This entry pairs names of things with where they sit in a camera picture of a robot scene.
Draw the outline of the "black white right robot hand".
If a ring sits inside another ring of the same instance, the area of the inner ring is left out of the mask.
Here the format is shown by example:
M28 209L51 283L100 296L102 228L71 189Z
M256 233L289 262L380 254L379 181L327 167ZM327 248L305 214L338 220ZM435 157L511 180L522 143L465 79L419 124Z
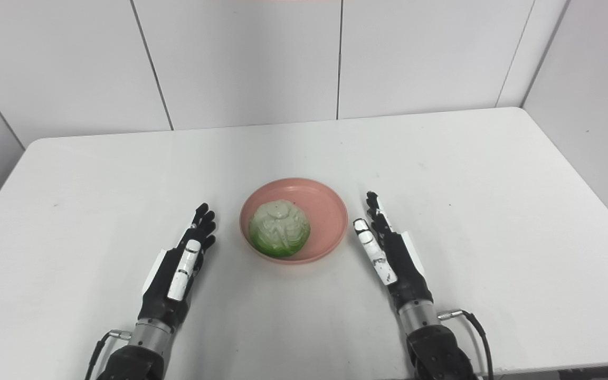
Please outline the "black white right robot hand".
M409 233L393 228L375 192L367 192L365 202L369 220L354 220L353 230L379 280L388 289L396 311L407 305L432 302L433 296L420 271Z

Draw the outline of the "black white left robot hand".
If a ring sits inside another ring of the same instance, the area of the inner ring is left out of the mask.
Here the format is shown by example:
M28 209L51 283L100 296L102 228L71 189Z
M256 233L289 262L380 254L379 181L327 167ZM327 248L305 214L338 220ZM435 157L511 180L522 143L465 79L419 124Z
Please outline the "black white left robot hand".
M215 243L215 229L215 212L201 204L176 247L162 250L156 258L143 287L139 320L159 321L172 332L183 324L193 283Z

